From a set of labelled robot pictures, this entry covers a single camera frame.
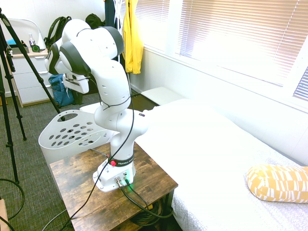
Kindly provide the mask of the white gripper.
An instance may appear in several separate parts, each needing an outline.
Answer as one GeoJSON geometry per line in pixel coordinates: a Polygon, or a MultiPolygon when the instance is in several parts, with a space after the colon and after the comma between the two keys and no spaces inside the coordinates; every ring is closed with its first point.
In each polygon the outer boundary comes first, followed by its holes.
{"type": "Polygon", "coordinates": [[[67,88],[70,88],[79,93],[89,92],[88,78],[83,75],[77,75],[75,73],[63,74],[63,83],[67,88]]]}

